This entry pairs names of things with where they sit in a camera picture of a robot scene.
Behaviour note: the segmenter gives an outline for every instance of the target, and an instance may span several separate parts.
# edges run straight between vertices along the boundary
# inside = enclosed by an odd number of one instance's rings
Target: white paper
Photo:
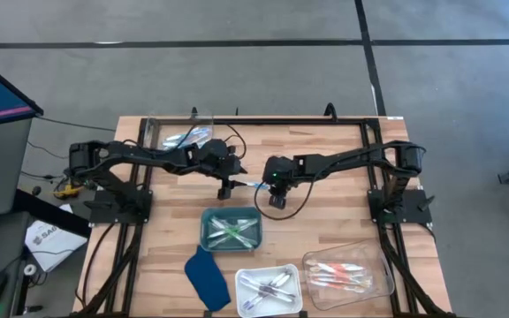
[[[72,207],[64,204],[60,207],[62,210],[72,213]],[[39,266],[45,272],[50,272],[63,260],[65,260],[72,252],[64,252],[61,254],[37,253],[38,251],[59,253],[65,250],[75,251],[80,246],[86,244],[87,239],[68,231],[63,231],[56,226],[50,225],[42,221],[35,221],[27,229],[25,237],[25,245],[38,261]]]

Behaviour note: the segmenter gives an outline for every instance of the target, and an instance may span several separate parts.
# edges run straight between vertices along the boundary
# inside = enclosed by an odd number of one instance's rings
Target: wooden table
[[[138,134],[141,117],[121,117],[116,140],[134,139]],[[401,117],[380,117],[384,142],[408,140],[406,125]],[[215,137],[225,139],[233,132],[224,125],[214,126]],[[247,156],[242,165],[248,175],[236,179],[261,179],[266,159],[271,155],[320,153],[330,155],[362,147],[361,132],[349,125],[235,125],[247,142]],[[161,135],[187,131],[189,126],[162,127]],[[229,140],[238,147],[238,138]],[[129,179],[131,166],[123,164],[113,171],[120,178]],[[200,217],[205,208],[252,206],[254,189],[236,188],[227,201],[216,199],[220,183],[199,174],[184,177],[170,175],[162,169],[153,169],[151,189],[154,204],[150,220],[144,226],[140,259],[135,278],[131,316],[195,316],[201,317],[206,309],[197,297],[193,286],[184,274],[184,264],[195,253],[199,243]],[[413,179],[410,186],[418,186]],[[307,185],[289,193],[289,203],[306,195]],[[287,263],[301,269],[301,258],[309,251],[341,246],[363,239],[377,239],[376,226],[370,221],[366,192],[369,189],[365,168],[343,171],[315,184],[307,206],[294,218],[272,221],[263,218],[264,230],[261,246],[253,253],[214,254],[229,287],[232,303],[214,316],[238,316],[234,277],[238,269],[264,268]],[[93,229],[88,242],[89,255],[106,225]],[[451,310],[443,274],[433,238],[419,225],[402,225],[407,256],[412,273],[428,295],[444,310]],[[118,239],[118,226],[108,234],[90,272],[88,296],[93,296],[111,271],[113,254]],[[391,316],[388,297],[362,301],[328,311],[316,309],[308,296],[308,288],[301,277],[304,296],[303,309],[310,317],[386,317]],[[402,310],[406,311],[405,293],[401,277],[396,277]],[[123,298],[125,278],[119,280],[114,309],[119,310]],[[80,310],[76,301],[74,310]]]

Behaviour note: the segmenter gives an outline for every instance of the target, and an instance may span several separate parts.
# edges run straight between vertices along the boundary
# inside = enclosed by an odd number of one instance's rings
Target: plastic bin
[[[237,233],[245,238],[252,239],[252,248],[248,248],[235,238],[229,238],[224,243],[216,246],[209,247],[209,243],[213,239],[208,236],[216,231],[221,231],[211,223],[211,219],[216,217],[219,220],[224,220],[230,225],[237,226],[244,220],[256,219],[257,223],[251,225],[243,231]],[[200,244],[201,247],[210,252],[245,252],[255,250],[262,242],[262,219],[261,214],[256,208],[207,208],[201,215],[201,233]]]
[[[252,301],[257,295],[260,295],[260,293],[239,282],[242,273],[248,274],[257,282],[268,284],[287,270],[292,273],[292,276],[279,288],[295,295],[293,302],[288,303],[272,296],[267,296],[261,299],[260,302],[252,308],[248,310],[243,308],[243,305],[247,301]],[[237,312],[243,318],[274,316],[277,314],[296,314],[303,308],[300,272],[293,264],[265,269],[239,269],[237,274],[235,274],[235,290],[237,292]]]
[[[375,239],[309,252],[302,262],[309,296],[320,310],[394,292],[394,279]]]

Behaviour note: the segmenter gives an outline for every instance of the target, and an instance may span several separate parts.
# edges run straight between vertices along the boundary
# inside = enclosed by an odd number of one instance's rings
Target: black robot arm
[[[388,148],[394,149],[396,164],[386,160],[384,151]],[[446,313],[439,308],[421,288],[391,245],[385,227],[388,223],[400,223],[402,220],[409,223],[423,223],[426,219],[431,222],[429,212],[414,214],[413,211],[406,211],[406,206],[403,204],[409,179],[422,172],[424,152],[425,148],[412,142],[396,140],[335,155],[295,155],[293,159],[272,156],[266,162],[262,181],[270,186],[269,204],[282,209],[286,205],[286,194],[292,187],[303,182],[314,183],[337,171],[373,165],[392,175],[392,178],[388,179],[384,185],[382,194],[377,200],[378,204],[374,207],[371,205],[371,216],[378,226],[380,245],[384,254],[398,269],[406,285],[427,313],[426,315],[398,313],[395,317],[456,317],[455,314]]]
[[[395,150],[395,166],[384,157],[384,151],[387,148]],[[403,191],[407,181],[422,172],[424,151],[424,148],[412,142],[392,141],[335,155],[295,155],[293,159],[272,156],[264,166],[262,181],[270,186],[269,204],[281,209],[285,208],[286,194],[292,187],[296,187],[302,182],[322,180],[333,172],[368,165],[379,167],[395,177],[391,192],[394,190]]]
[[[89,141],[70,146],[70,166],[65,173],[80,182],[91,180],[105,190],[98,192],[95,201],[86,202],[92,209],[90,223],[142,223],[148,221],[152,193],[122,181],[110,171],[111,167],[133,163],[159,167],[179,176],[201,173],[221,180],[217,198],[223,200],[231,196],[231,189],[237,185],[229,177],[247,173],[234,152],[235,148],[227,147],[223,140],[210,140],[201,148],[191,144],[169,150],[120,141]]]

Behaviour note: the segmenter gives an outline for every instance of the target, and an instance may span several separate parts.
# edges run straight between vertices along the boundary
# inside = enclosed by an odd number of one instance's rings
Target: gray floor
[[[365,0],[372,39],[509,38],[509,1]],[[0,0],[0,42],[360,38],[353,1]],[[388,115],[428,149],[422,183],[457,314],[509,316],[509,46],[382,47],[376,64]],[[187,113],[374,115],[362,47],[1,49],[0,72],[48,117],[115,127],[118,116]],[[34,121],[31,141],[65,155],[99,132]],[[24,170],[66,162],[28,149]],[[37,183],[21,179],[30,188]],[[44,185],[43,197],[52,200]],[[29,303],[70,312],[83,252]],[[63,292],[56,294],[58,286]]]

